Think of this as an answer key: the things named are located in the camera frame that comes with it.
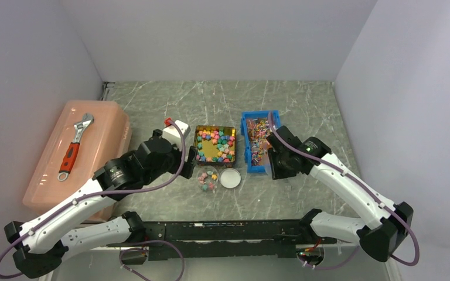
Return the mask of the tin of star candies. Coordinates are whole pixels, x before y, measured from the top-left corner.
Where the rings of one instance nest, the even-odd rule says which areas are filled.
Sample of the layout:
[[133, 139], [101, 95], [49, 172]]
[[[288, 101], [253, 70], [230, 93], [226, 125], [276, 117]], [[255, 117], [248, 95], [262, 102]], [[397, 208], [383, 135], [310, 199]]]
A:
[[193, 146], [199, 166], [233, 167], [237, 156], [237, 130], [232, 126], [198, 125]]

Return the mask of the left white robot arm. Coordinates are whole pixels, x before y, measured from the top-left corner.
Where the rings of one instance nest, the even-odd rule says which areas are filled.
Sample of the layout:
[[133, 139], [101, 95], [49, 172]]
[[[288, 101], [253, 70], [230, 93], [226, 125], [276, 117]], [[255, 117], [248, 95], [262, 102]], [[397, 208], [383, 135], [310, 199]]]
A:
[[5, 235], [19, 275], [41, 277], [68, 258], [101, 245], [139, 245], [146, 229], [133, 211], [102, 224], [81, 224], [130, 194], [151, 191], [151, 183], [165, 173], [191, 178], [197, 150], [186, 147], [188, 133], [188, 129], [174, 125], [154, 130], [138, 149], [109, 160], [48, 212], [28, 222], [6, 225]]

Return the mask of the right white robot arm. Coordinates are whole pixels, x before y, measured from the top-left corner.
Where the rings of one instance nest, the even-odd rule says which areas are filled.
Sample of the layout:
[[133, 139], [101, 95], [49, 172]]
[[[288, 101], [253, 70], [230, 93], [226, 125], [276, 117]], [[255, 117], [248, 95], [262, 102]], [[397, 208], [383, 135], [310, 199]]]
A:
[[411, 230], [414, 210], [403, 201], [395, 203], [353, 173], [332, 150], [316, 137], [300, 141], [286, 126], [267, 137], [271, 177], [287, 179], [305, 174], [329, 187], [356, 213], [356, 218], [332, 215], [313, 208], [299, 221], [303, 241], [335, 238], [358, 244], [379, 262], [394, 257], [406, 239], [416, 240]]

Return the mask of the small clear glass jar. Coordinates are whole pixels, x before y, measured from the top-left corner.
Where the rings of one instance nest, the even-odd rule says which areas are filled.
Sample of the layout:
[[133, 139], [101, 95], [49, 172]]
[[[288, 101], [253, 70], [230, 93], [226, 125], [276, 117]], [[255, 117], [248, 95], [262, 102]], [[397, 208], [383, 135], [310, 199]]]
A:
[[219, 173], [212, 166], [202, 166], [197, 171], [198, 188], [204, 192], [214, 193], [219, 184]]

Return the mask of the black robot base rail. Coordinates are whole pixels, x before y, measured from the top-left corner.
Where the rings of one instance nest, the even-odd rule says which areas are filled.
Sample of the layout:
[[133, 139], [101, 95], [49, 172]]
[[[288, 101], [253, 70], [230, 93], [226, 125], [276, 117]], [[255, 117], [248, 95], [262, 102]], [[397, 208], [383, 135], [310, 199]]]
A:
[[333, 238], [319, 238], [298, 219], [239, 221], [146, 221], [145, 231], [118, 242], [121, 247], [140, 246], [148, 241], [148, 259], [222, 258], [276, 256], [296, 258], [311, 248], [334, 244]]

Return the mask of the blue bin of lollipops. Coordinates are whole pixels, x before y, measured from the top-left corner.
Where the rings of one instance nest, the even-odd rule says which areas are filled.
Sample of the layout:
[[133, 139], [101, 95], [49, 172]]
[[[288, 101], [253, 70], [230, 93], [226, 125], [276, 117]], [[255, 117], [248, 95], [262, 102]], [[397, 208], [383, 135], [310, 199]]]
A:
[[268, 149], [271, 147], [267, 137], [272, 133], [268, 114], [272, 113], [273, 127], [280, 127], [281, 121], [277, 110], [250, 111], [241, 114], [241, 134], [244, 136], [244, 160], [247, 173], [271, 173]]

